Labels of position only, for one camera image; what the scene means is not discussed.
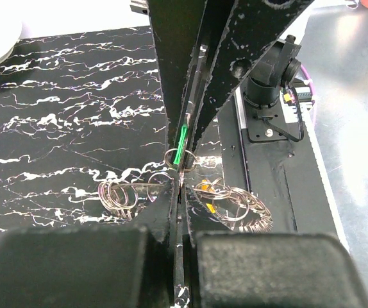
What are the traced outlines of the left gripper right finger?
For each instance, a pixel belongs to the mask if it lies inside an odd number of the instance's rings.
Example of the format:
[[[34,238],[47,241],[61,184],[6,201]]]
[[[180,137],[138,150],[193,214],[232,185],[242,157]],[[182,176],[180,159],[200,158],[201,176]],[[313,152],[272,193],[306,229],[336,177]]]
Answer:
[[[235,233],[185,190],[192,307],[368,307],[347,249],[329,234]]]

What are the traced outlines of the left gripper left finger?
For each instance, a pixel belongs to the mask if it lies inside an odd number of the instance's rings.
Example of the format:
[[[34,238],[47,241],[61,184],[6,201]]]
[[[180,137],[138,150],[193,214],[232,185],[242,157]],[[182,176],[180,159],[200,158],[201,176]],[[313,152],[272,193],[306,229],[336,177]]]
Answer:
[[[168,307],[168,181],[129,223],[0,234],[0,307]]]

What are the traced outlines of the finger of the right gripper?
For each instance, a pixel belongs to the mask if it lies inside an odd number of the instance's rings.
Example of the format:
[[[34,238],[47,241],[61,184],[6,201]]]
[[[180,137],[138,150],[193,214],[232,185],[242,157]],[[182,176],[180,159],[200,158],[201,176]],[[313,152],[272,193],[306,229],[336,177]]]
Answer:
[[[179,148],[181,127],[187,126],[186,150],[195,151],[207,125],[201,79],[196,77],[206,1],[148,1],[162,98],[169,121],[170,149]]]
[[[311,1],[235,1],[206,77],[191,136],[196,150],[206,127],[234,90]]]

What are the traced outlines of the green key tag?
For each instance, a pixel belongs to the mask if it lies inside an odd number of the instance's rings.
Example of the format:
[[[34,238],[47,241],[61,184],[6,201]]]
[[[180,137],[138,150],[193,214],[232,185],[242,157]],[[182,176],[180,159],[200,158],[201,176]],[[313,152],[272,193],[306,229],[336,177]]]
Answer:
[[[187,141],[187,132],[188,132],[188,126],[186,124],[183,124],[181,127],[178,147],[176,149],[176,155],[173,161],[174,165],[178,166],[180,164],[181,157],[183,155],[183,152],[185,151],[185,143]]]

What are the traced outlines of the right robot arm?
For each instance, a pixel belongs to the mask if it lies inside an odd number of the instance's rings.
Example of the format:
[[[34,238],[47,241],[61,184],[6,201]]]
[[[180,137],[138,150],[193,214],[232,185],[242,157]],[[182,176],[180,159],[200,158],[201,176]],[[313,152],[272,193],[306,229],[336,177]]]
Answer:
[[[206,127],[243,81],[287,85],[299,50],[287,28],[309,1],[149,1],[168,118],[166,164],[187,169]]]

